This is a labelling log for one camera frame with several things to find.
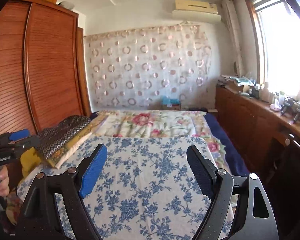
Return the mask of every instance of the hand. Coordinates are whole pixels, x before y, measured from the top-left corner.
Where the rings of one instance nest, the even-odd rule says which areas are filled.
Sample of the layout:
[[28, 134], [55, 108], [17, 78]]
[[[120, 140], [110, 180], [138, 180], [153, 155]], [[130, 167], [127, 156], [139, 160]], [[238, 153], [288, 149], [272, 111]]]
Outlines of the hand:
[[3, 166], [3, 168], [0, 171], [0, 196], [6, 197], [9, 194], [9, 177], [8, 177], [8, 169], [6, 166]]

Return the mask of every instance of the floral bedspread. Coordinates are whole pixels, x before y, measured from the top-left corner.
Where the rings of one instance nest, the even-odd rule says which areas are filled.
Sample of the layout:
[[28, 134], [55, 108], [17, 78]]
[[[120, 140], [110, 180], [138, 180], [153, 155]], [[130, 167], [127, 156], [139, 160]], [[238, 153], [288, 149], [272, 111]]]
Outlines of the floral bedspread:
[[[213, 163], [208, 145], [198, 137], [114, 138], [91, 136], [60, 169], [36, 167], [18, 188], [24, 200], [38, 172], [61, 174], [78, 166], [103, 143], [108, 158], [90, 195], [86, 209], [103, 239], [190, 240], [210, 205], [186, 160], [188, 146], [195, 145]], [[57, 203], [62, 225], [74, 239], [61, 195]], [[220, 238], [231, 227], [229, 212]]]
[[208, 143], [217, 167], [230, 172], [225, 160], [225, 146], [212, 135], [205, 115], [201, 111], [100, 111], [97, 118], [101, 124], [95, 128], [94, 134], [133, 138], [200, 137]]

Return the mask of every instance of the metal screw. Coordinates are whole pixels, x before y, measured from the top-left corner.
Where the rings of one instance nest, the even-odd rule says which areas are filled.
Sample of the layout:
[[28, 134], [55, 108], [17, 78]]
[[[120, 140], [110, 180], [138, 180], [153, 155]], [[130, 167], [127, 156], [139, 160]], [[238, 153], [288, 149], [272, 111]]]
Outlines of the metal screw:
[[251, 174], [250, 174], [250, 178], [251, 178], [251, 179], [257, 179], [257, 178], [258, 178], [258, 175], [255, 174], [255, 173], [251, 173]]
[[43, 176], [44, 176], [44, 173], [43, 173], [43, 172], [39, 172], [39, 173], [37, 174], [37, 179], [42, 179]]
[[226, 172], [225, 169], [218, 169], [218, 170], [217, 170], [217, 173], [218, 173], [219, 175], [225, 175], [227, 172]]
[[71, 168], [68, 169], [69, 173], [75, 173], [76, 171], [77, 171], [76, 167], [71, 167]]

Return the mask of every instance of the blue floral sheet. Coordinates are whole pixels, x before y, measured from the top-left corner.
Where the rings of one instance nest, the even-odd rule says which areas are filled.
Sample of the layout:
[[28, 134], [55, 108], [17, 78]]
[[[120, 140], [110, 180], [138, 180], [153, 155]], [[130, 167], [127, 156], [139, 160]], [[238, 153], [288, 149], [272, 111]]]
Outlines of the blue floral sheet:
[[[90, 195], [86, 209], [103, 239], [190, 240], [210, 205], [186, 160], [186, 150], [195, 145], [214, 164], [204, 139], [115, 138], [92, 136], [63, 163], [60, 169], [36, 167], [18, 187], [24, 200], [38, 172], [57, 175], [78, 166], [99, 144], [106, 145], [108, 158]], [[57, 195], [66, 236], [75, 239], [61, 195]], [[219, 238], [231, 227], [232, 209]]]

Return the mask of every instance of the wooden wardrobe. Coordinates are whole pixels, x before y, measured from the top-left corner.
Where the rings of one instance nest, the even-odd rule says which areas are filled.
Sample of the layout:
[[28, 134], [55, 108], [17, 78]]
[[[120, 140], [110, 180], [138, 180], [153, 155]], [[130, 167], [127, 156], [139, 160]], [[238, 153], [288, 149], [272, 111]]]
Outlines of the wooden wardrobe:
[[77, 25], [76, 13], [44, 0], [10, 0], [2, 9], [0, 134], [36, 134], [90, 114]]

